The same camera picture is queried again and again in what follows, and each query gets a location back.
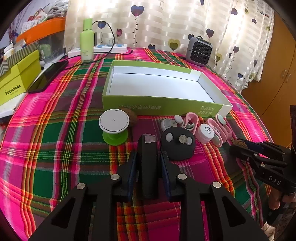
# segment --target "green bottle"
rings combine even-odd
[[[82,62],[94,59],[94,32],[92,30],[92,18],[83,20],[83,32],[80,33],[80,54]]]

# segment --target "plaid tablecloth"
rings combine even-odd
[[[139,116],[125,144],[114,147],[104,143],[98,119],[113,60],[193,68],[219,87],[233,105],[227,116],[232,139],[221,148],[197,142],[192,158],[175,163],[197,181],[220,181],[263,226],[269,187],[254,178],[248,164],[229,155],[236,138],[271,140],[256,113],[212,70],[188,64],[175,53],[134,49],[130,55],[110,54],[102,61],[62,71],[44,92],[27,95],[11,119],[0,148],[0,209],[19,237],[27,240],[77,183],[98,182],[116,173],[141,134],[154,134],[160,140],[160,123],[165,117]],[[70,59],[69,66],[80,62],[79,57]],[[133,198],[131,203],[118,203],[119,241],[177,241],[179,214],[179,203],[168,203],[164,194],[155,201]]]

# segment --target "phone screen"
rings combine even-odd
[[[62,70],[64,66],[68,64],[68,61],[62,61],[53,63],[42,75],[31,85],[28,93],[36,92],[37,90],[43,90]]]

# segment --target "finger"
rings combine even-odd
[[[293,195],[285,195],[283,197],[283,202],[296,202],[295,194],[293,194]]]
[[[271,188],[269,198],[272,198],[275,201],[279,201],[281,199],[281,196],[282,196],[282,192],[280,192],[275,188]]]
[[[268,205],[271,210],[278,209],[280,207],[280,198],[282,193],[274,188],[271,188],[271,192],[268,199]]]
[[[268,206],[271,210],[275,210],[275,209],[278,209],[280,207],[280,202],[277,201],[277,200],[274,200],[272,198],[269,198],[268,199]]]

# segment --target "black round object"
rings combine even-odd
[[[166,140],[166,135],[168,133],[171,133],[173,135],[173,140],[170,142]],[[190,137],[192,139],[191,145],[187,145],[186,143],[182,144],[179,140],[179,137],[181,135],[185,135],[187,138]],[[189,159],[194,154],[195,137],[189,130],[185,128],[170,127],[166,129],[161,136],[160,148],[162,151],[167,152],[168,158],[171,161],[181,161]]]

